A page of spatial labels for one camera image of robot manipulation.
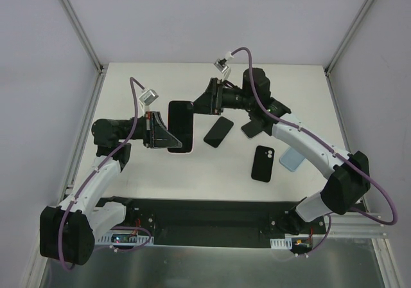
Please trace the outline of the pink phone case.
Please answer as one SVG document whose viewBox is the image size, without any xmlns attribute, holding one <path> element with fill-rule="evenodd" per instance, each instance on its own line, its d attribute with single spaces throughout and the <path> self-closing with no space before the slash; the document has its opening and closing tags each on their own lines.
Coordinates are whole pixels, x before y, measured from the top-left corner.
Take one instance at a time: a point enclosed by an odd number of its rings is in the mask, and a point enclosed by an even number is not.
<svg viewBox="0 0 411 288">
<path fill-rule="evenodd" d="M 193 150 L 193 103 L 190 101 L 170 101 L 168 104 L 168 131 L 181 143 L 181 148 L 169 148 L 174 154 L 190 153 Z"/>
</svg>

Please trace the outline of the black phone case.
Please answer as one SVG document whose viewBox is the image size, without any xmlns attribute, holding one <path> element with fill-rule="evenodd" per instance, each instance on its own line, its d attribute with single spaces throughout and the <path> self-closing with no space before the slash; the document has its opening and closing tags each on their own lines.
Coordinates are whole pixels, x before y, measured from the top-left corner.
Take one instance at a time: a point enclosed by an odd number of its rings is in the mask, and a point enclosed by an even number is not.
<svg viewBox="0 0 411 288">
<path fill-rule="evenodd" d="M 251 178 L 255 181 L 269 183 L 272 177 L 275 150 L 258 145 L 254 153 Z"/>
</svg>

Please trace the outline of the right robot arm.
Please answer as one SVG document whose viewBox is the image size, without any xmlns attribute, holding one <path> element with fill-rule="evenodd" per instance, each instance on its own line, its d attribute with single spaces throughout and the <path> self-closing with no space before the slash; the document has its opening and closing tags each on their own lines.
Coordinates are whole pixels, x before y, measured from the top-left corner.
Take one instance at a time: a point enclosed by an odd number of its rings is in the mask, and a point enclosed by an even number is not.
<svg viewBox="0 0 411 288">
<path fill-rule="evenodd" d="M 241 87 L 211 78 L 193 105 L 196 114 L 220 115 L 224 109 L 247 111 L 260 131 L 289 145 L 326 178 L 321 191 L 304 198 L 275 220 L 276 227 L 285 233 L 298 235 L 319 217 L 345 214 L 371 187 L 367 156 L 360 151 L 351 154 L 311 137 L 290 108 L 272 98 L 270 80 L 261 68 L 245 70 Z"/>
</svg>

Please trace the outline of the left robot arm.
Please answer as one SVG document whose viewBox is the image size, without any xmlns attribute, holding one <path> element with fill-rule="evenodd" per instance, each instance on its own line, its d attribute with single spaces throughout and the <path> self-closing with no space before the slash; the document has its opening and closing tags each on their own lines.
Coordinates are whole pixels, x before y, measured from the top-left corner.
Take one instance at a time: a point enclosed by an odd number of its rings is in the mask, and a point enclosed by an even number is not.
<svg viewBox="0 0 411 288">
<path fill-rule="evenodd" d="M 40 215 L 40 254 L 63 264 L 84 265 L 104 234 L 116 225 L 127 230 L 135 224 L 135 213 L 121 202 L 95 208 L 127 165 L 132 140 L 141 140 L 149 149 L 182 147 L 157 111 L 129 120 L 99 119 L 91 132 L 97 152 L 87 177 L 58 206 L 47 206 Z"/>
</svg>

